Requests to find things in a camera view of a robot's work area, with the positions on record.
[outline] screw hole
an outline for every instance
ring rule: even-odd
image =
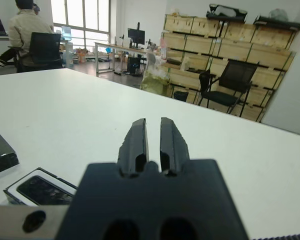
[[[26,216],[22,225],[22,229],[25,233],[29,234],[38,230],[46,220],[46,213],[44,211],[35,211]]]
[[[103,240],[139,240],[137,225],[131,220],[117,220],[107,229]]]

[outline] person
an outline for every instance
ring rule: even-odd
[[[53,31],[47,23],[37,16],[40,8],[34,3],[34,0],[15,0],[15,3],[19,12],[10,19],[9,40],[13,47],[22,48],[20,55],[24,56],[29,52],[33,32],[52,34]],[[0,66],[7,65],[8,61],[15,58],[16,55],[16,51],[11,48],[4,52],[0,56]],[[30,57],[25,57],[23,64],[29,67],[34,66]]]
[[[40,7],[37,5],[37,4],[33,4],[33,10],[34,10],[34,13],[35,15],[38,15],[39,12],[40,12]]]

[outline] wooden crate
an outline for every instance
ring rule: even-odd
[[[170,69],[170,83],[195,90],[200,89],[199,74],[178,69]]]
[[[191,29],[192,34],[204,35],[206,37],[216,37],[219,27],[218,20],[208,20],[203,17],[195,17]]]
[[[210,69],[210,72],[215,74],[217,77],[221,77],[228,64],[228,60],[212,57],[209,59],[209,62],[210,63],[208,63],[207,69]]]
[[[239,117],[241,110],[242,110],[242,104],[238,104],[237,106],[234,107],[231,115]],[[241,118],[256,122],[260,119],[260,114],[262,114],[262,112],[263,112],[262,107],[246,105],[244,106]]]
[[[252,77],[252,84],[261,88],[277,89],[283,76],[280,71],[258,67]]]
[[[228,25],[224,27],[221,36],[233,41],[250,43],[255,30],[256,26],[253,24],[229,22]]]
[[[184,50],[200,54],[209,54],[212,49],[212,38],[187,36]]]
[[[288,70],[293,58],[294,53],[289,50],[253,44],[247,62]]]
[[[166,51],[167,59],[173,59],[173,60],[182,62],[183,55],[184,55],[184,52],[182,52],[182,51],[175,51],[175,50],[171,50],[171,49],[168,49]]]
[[[251,43],[242,41],[232,41],[227,39],[217,39],[212,55],[216,57],[246,61]]]
[[[252,86],[246,102],[249,105],[265,107],[270,99],[271,93],[272,91],[267,89]],[[241,97],[241,101],[244,101],[245,98],[246,94]]]
[[[188,52],[184,53],[184,58],[189,58],[189,68],[198,70],[206,70],[209,61],[209,56]]]
[[[252,43],[267,45],[275,48],[287,48],[293,38],[293,32],[283,29],[275,29],[259,26],[252,39]]]
[[[165,15],[164,30],[189,34],[193,24],[193,17]]]
[[[206,99],[202,100],[201,106],[202,107],[207,106]],[[222,112],[222,113],[227,113],[227,111],[228,111],[227,106],[223,106],[223,105],[213,102],[213,101],[209,101],[208,108],[216,110],[218,112]],[[238,104],[234,107],[231,115],[239,117],[241,110],[242,110],[242,104]],[[241,117],[244,119],[248,119],[248,120],[256,122],[256,121],[260,120],[260,115],[262,114],[262,112],[263,112],[262,107],[245,105]]]
[[[169,85],[168,90],[167,90],[167,97],[169,98],[175,98],[174,97],[174,93],[175,92],[187,92],[189,93],[188,97],[186,98],[186,102],[189,104],[194,104],[194,102],[197,101],[199,93],[197,91],[188,89],[188,88],[184,88],[184,87],[179,87],[179,86],[173,86],[173,85]]]
[[[170,49],[185,49],[186,35],[184,34],[165,32],[163,34],[163,39],[166,42],[166,46]]]

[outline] mesh chair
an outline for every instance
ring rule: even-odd
[[[237,103],[239,103],[243,94],[246,93],[243,106],[241,109],[240,117],[244,111],[248,94],[251,87],[251,79],[257,70],[257,65],[250,63],[243,63],[238,61],[229,61],[225,70],[220,78],[213,80],[213,75],[210,74],[210,70],[200,74],[201,84],[201,100],[207,99],[207,108],[209,107],[209,101],[216,102],[218,104],[228,107],[227,114],[231,114]],[[219,86],[234,90],[234,95],[230,95],[220,91],[211,91],[212,84],[219,81]]]
[[[29,53],[20,56],[22,48],[10,47],[16,50],[18,55],[18,72],[31,72],[40,70],[60,69],[62,60],[60,57],[61,35],[56,33],[33,32]],[[31,57],[36,66],[24,65],[24,59]]]

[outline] chair backrest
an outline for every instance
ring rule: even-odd
[[[50,64],[60,61],[60,39],[61,35],[57,33],[33,32],[29,49],[33,62]]]
[[[200,92],[201,92],[201,96],[208,89],[211,79],[212,79],[212,76],[210,74],[210,69],[208,69],[207,71],[204,71],[204,72],[200,73],[199,80],[200,80]]]
[[[219,86],[245,93],[257,67],[255,64],[229,60],[220,77]]]

